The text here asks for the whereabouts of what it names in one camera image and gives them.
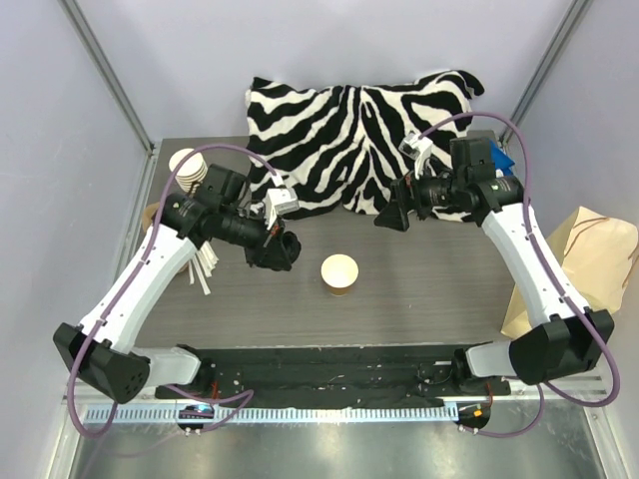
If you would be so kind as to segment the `single brown paper cup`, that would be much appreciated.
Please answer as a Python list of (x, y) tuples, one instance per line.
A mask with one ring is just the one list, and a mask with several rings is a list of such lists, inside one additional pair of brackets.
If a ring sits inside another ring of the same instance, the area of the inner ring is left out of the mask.
[(326, 289), (335, 296), (347, 294), (358, 278), (356, 261), (346, 254), (332, 254), (321, 264), (320, 277)]

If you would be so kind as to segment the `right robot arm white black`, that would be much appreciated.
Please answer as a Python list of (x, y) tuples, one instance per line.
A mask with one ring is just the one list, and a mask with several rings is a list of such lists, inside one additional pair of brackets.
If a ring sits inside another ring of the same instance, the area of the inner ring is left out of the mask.
[(425, 163), (432, 141), (408, 134), (400, 151), (414, 169), (390, 186), (388, 205), (375, 218), (378, 227), (405, 232), (408, 215), (426, 219), (436, 207), (470, 214), (501, 254), (527, 309), (530, 330), (510, 341), (471, 346), (456, 355), (450, 379), (471, 394), (487, 377), (514, 376), (535, 385), (592, 370), (601, 355), (598, 339), (614, 329), (611, 314), (593, 310), (576, 290), (545, 239), (537, 239), (534, 210), (523, 202), (524, 188), (513, 176), (497, 174), (485, 138), (451, 141), (452, 168), (437, 176)]

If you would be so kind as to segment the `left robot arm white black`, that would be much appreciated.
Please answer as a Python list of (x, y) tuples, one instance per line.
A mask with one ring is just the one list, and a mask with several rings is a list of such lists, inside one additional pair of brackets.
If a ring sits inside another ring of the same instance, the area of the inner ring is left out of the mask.
[(167, 286), (210, 240), (242, 247), (250, 266), (289, 271), (301, 252), (284, 216), (296, 211), (296, 193), (280, 177), (255, 213), (239, 206), (245, 176), (211, 166), (191, 195), (167, 195), (157, 225), (108, 293), (77, 325), (61, 324), (53, 342), (67, 368), (118, 404), (145, 387), (178, 384), (190, 397), (205, 396), (213, 374), (186, 346), (137, 349), (144, 321)]

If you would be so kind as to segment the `white wrapped straws bundle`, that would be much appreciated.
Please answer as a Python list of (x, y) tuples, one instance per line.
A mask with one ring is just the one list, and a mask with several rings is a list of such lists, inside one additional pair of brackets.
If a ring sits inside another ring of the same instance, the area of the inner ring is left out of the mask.
[(219, 262), (219, 258), (208, 241), (205, 241), (200, 249), (188, 262), (189, 285), (196, 282), (200, 285), (204, 295), (210, 295), (208, 279), (212, 277), (213, 271)]

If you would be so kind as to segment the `blue cloth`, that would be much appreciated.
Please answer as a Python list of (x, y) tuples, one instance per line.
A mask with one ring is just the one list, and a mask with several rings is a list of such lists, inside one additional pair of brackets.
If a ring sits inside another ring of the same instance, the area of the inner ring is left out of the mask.
[(512, 176), (515, 162), (496, 143), (490, 142), (491, 158), (499, 176)]

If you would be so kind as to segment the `zebra print pillow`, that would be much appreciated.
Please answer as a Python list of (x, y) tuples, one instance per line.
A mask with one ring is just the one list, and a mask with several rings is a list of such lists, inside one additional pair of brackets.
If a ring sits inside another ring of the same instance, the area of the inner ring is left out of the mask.
[(395, 85), (303, 90), (255, 78), (245, 95), (247, 148), (261, 156), (249, 172), (252, 198), (261, 200), (272, 187), (268, 169), (274, 168), (299, 198), (293, 220), (337, 207), (376, 216), (388, 203), (391, 182), (413, 169), (401, 141), (455, 116), (429, 133), (433, 147), (424, 166), (433, 176), (450, 170), (450, 142), (467, 134), (466, 114), (483, 93), (480, 80), (463, 70)]

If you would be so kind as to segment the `stack of brown paper cups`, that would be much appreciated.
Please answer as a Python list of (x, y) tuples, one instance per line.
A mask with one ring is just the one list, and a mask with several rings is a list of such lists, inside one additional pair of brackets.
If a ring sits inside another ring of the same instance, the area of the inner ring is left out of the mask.
[[(186, 148), (173, 153), (169, 159), (169, 169), (173, 172), (180, 161), (189, 155), (193, 149)], [(198, 185), (203, 181), (208, 171), (208, 165), (201, 153), (197, 153), (191, 157), (178, 169), (175, 181), (178, 186), (185, 192), (194, 192)]]

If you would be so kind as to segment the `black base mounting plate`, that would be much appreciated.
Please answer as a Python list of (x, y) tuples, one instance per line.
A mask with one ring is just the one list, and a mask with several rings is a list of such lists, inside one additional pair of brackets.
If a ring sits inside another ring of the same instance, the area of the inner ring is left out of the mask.
[(507, 396), (507, 380), (472, 379), (461, 344), (198, 349), (185, 391), (228, 398), (247, 389), (254, 408), (437, 407), (449, 396)]

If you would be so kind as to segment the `brown cardboard cup carrier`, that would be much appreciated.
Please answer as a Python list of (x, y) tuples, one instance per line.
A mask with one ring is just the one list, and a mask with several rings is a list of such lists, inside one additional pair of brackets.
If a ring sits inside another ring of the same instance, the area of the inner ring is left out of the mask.
[(158, 210), (158, 208), (159, 208), (158, 203), (150, 204), (144, 208), (142, 213), (142, 219), (141, 219), (141, 228), (142, 228), (143, 234), (145, 234), (147, 230), (151, 227), (155, 217), (155, 213)]

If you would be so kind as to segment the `brown paper bag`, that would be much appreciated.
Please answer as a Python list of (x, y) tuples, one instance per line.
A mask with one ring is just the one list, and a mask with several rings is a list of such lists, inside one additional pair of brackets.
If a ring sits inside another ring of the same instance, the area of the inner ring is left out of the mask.
[(546, 238), (580, 294), (594, 310), (616, 313), (638, 263), (638, 228), (585, 207)]

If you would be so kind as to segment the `right aluminium frame post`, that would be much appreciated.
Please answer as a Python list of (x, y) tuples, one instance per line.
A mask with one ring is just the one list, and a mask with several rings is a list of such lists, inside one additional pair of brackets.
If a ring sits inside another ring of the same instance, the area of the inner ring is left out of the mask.
[(560, 60), (565, 48), (592, 6), (592, 0), (572, 0), (552, 35), (541, 59), (523, 90), (511, 116), (511, 122), (521, 127), (542, 87)]

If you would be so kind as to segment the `aluminium frame post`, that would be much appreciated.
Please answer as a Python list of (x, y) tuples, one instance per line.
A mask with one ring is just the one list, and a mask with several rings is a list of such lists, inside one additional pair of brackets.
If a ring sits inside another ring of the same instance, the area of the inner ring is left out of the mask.
[(521, 127), (542, 87), (560, 60), (565, 48), (592, 6), (592, 0), (572, 0), (552, 35), (541, 59), (523, 90), (511, 116), (511, 122)]
[(85, 48), (99, 76), (104, 81), (116, 105), (123, 114), (137, 141), (144, 152), (151, 156), (154, 153), (154, 141), (145, 129), (129, 96), (109, 61), (98, 37), (76, 0), (58, 0), (57, 3), (69, 20), (77, 37)]

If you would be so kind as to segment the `left aluminium frame post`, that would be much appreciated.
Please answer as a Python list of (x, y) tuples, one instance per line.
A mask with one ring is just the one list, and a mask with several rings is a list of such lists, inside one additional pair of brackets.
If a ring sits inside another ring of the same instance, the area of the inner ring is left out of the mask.
[(137, 141), (144, 152), (151, 156), (154, 153), (154, 141), (145, 129), (129, 96), (109, 61), (98, 37), (76, 0), (58, 0), (57, 3), (69, 20), (77, 37), (85, 48), (99, 76), (104, 81), (116, 105), (123, 114)]

